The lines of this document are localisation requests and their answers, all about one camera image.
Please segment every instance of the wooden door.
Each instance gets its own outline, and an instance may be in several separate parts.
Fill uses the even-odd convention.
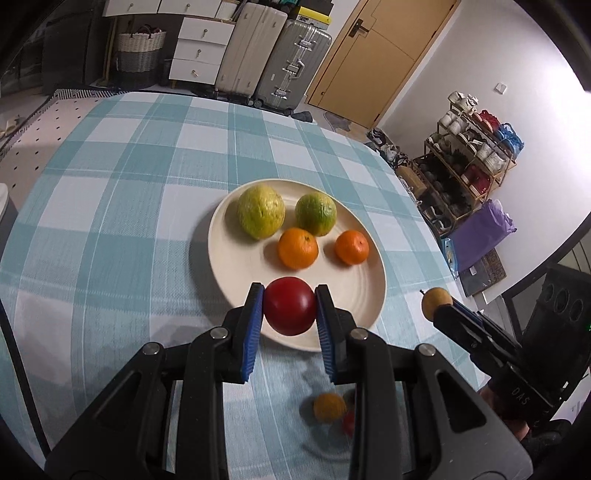
[[[309,103],[372,127],[455,3],[369,0]]]

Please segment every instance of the blue plaid tablecloth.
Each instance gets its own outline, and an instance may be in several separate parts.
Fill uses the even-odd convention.
[[[346,205],[387,272],[374,331],[408,348],[432,343],[478,386],[468,355],[421,314],[420,289],[460,294],[377,154],[274,113],[134,92],[103,100],[62,143],[0,263],[0,298],[50,446],[144,343],[190,342],[223,320],[229,305],[207,257],[209,221],[228,192],[264,178],[307,183]],[[3,340],[0,362],[0,413],[42,464]],[[231,477],[346,478],[346,438],[301,411],[305,399],[332,388],[319,354],[262,338],[250,382],[225,387]]]

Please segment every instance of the small yellow fruit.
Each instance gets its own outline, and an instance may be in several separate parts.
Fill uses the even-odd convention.
[[[323,393],[314,400],[314,417],[321,423],[333,423],[347,413],[343,397],[336,393]]]
[[[430,322],[435,318],[435,310],[441,305],[453,305],[452,296],[445,288],[435,287],[427,290],[421,300],[423,315]]]

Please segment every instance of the yellow fruit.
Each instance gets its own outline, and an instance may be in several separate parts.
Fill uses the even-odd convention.
[[[255,240],[269,238],[285,219],[285,204],[274,189],[260,183],[246,189],[238,199],[238,220]]]
[[[343,397],[336,393],[323,393],[314,400],[314,417],[321,423],[333,423],[347,413]]]
[[[435,317],[435,310],[441,305],[452,305],[452,296],[448,293],[445,288],[435,287],[427,290],[426,294],[423,295],[421,300],[421,310],[423,315],[430,322]]]

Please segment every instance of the suitcase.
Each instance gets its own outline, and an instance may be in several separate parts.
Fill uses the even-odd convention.
[[[291,115],[302,100],[329,50],[328,33],[288,20],[279,35],[255,91],[255,106],[266,105]]]
[[[286,19],[271,7],[244,6],[217,73],[217,90],[252,96]]]

